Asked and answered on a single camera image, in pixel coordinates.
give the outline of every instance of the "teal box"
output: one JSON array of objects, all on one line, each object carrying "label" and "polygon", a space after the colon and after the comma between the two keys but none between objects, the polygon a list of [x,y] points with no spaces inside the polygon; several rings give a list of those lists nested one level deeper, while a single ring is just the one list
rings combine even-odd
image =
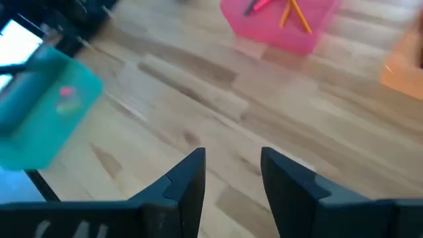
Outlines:
[{"label": "teal box", "polygon": [[[49,77],[53,84],[11,136],[0,139],[0,166],[4,169],[46,168],[102,91],[101,80],[77,60],[46,46],[35,54],[28,71],[19,77],[27,77],[25,80]],[[58,103],[63,100],[59,91],[63,86],[76,89],[78,103],[68,113],[58,113]]]}]

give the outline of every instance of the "red pen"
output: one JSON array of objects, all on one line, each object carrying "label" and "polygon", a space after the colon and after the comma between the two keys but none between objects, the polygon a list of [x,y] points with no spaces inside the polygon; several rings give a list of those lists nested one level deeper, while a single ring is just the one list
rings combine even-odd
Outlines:
[{"label": "red pen", "polygon": [[254,10],[258,11],[262,7],[264,7],[267,3],[269,3],[271,0],[259,0],[258,3],[254,5]]}]

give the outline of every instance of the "white screen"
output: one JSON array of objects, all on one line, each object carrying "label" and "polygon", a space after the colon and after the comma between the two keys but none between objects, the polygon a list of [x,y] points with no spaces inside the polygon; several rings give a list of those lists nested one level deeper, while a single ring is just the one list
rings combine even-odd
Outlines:
[{"label": "white screen", "polygon": [[[0,65],[25,62],[42,39],[14,20],[9,21],[0,35]],[[0,91],[12,79],[11,75],[0,75]]]}]

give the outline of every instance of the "wooden floor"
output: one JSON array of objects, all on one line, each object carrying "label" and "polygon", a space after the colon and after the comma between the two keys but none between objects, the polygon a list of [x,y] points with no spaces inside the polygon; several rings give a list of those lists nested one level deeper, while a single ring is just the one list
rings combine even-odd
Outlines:
[{"label": "wooden floor", "polygon": [[79,59],[104,94],[41,171],[62,200],[126,199],[207,149],[199,237],[277,237],[270,146],[370,198],[423,197],[423,102],[379,82],[419,0],[343,0],[315,53],[237,39],[219,0],[121,0]]}]

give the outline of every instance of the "orange object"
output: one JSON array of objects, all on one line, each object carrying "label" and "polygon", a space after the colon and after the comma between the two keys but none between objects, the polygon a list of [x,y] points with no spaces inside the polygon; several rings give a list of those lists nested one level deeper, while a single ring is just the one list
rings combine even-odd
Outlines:
[{"label": "orange object", "polygon": [[282,13],[282,18],[280,19],[280,22],[279,22],[279,27],[283,27],[285,25],[290,11],[291,11],[291,1],[287,1],[285,9],[284,9],[284,13]]},{"label": "orange object", "polygon": [[420,17],[393,47],[385,60],[381,82],[406,95],[423,99],[423,69],[421,53],[423,35],[419,31]]},{"label": "orange object", "polygon": [[311,34],[312,32],[311,32],[311,28],[309,26],[309,23],[307,22],[307,20],[305,20],[305,17],[303,15],[303,13],[301,12],[301,9],[299,8],[296,0],[288,0],[287,1],[286,5],[285,5],[284,13],[282,13],[282,17],[281,17],[280,22],[279,22],[279,27],[283,27],[285,25],[285,23],[288,19],[289,12],[291,11],[291,5],[293,5],[293,8],[295,9],[299,18],[301,19],[301,23],[303,23],[305,30],[309,34]]},{"label": "orange object", "polygon": [[299,18],[301,19],[301,22],[303,23],[304,28],[307,30],[309,34],[311,34],[311,29],[307,21],[305,20],[305,17],[303,13],[301,12],[301,9],[299,8],[296,0],[291,0],[291,4],[293,5],[293,8],[297,11],[297,14]]}]

